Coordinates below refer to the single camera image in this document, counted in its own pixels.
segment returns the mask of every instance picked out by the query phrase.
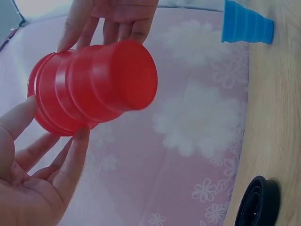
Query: finger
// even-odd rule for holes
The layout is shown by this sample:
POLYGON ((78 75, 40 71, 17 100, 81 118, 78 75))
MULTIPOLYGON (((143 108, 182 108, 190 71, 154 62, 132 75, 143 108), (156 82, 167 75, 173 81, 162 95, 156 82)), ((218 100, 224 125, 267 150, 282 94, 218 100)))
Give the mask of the finger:
POLYGON ((52 181, 53 186, 60 194, 66 206, 72 198, 83 170, 89 143, 89 135, 90 128, 83 128, 77 131, 73 137, 65 162, 52 181))
POLYGON ((103 44, 110 45, 118 41, 119 23, 105 20, 103 24, 103 44))
POLYGON ((91 44, 94 32, 98 26, 99 18, 90 16, 77 43, 77 49, 89 46, 91 44))
POLYGON ((35 97, 28 98, 25 102, 17 105, 12 110, 0 117, 1 133, 7 132, 13 140, 24 131, 32 122, 37 111, 37 101, 35 97))
POLYGON ((132 34, 133 23, 122 23, 119 27, 119 40, 129 39, 132 34))
POLYGON ((17 152, 15 161, 25 172, 28 172, 59 141, 59 139, 60 137, 47 133, 27 148, 17 152))
POLYGON ((0 117, 0 178, 9 181, 15 158, 14 140, 31 123, 37 110, 35 97, 27 99, 0 117))
POLYGON ((75 45, 90 18, 93 6, 93 0, 73 0, 57 52, 66 51, 75 45))
POLYGON ((61 166, 63 165, 63 163, 66 159, 67 153, 70 149, 71 143, 72 143, 72 139, 70 139, 67 142, 65 147, 60 151, 60 153, 57 155, 57 157, 53 160, 53 162, 48 167, 38 170, 32 176, 35 178, 40 178, 40 179, 48 180, 48 181, 52 182, 52 180, 49 180, 49 177, 53 173, 58 171, 61 168, 61 166))
POLYGON ((135 21, 130 38, 143 44, 150 32, 151 23, 152 18, 135 21))

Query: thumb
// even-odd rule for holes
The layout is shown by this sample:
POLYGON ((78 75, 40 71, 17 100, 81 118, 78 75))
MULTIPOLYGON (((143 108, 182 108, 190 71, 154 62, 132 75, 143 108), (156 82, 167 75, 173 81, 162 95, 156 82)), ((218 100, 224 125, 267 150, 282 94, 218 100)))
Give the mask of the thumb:
POLYGON ((73 0, 56 52, 66 51, 75 45, 90 18, 93 7, 93 0, 73 0))

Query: black silicone cup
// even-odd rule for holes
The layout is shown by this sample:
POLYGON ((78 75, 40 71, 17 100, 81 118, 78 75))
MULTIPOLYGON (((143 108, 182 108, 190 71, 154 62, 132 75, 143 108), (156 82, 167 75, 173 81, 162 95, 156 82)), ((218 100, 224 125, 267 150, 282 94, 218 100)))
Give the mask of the black silicone cup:
POLYGON ((280 188, 276 181, 255 177, 241 201, 235 226, 274 226, 280 208, 280 188))

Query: collapsible cup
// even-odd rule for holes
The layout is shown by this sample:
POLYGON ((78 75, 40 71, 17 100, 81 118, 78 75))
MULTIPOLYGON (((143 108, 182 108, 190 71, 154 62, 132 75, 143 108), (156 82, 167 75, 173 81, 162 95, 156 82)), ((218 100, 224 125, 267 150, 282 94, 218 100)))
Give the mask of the collapsible cup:
POLYGON ((232 0, 225 0, 222 42, 246 41, 271 44, 274 22, 242 7, 232 0))
POLYGON ((153 101, 157 70, 149 52, 133 40, 51 53, 32 70, 27 96, 38 102, 36 121, 48 132, 72 136, 153 101))

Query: fingernail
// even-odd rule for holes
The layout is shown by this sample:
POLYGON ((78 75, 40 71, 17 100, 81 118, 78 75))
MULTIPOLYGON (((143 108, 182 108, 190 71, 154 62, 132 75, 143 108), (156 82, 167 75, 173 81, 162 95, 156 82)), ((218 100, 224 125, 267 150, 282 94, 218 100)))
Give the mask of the fingernail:
POLYGON ((62 46, 63 46, 63 39, 61 39, 61 40, 59 41, 55 53, 60 52, 60 51, 62 50, 62 46))

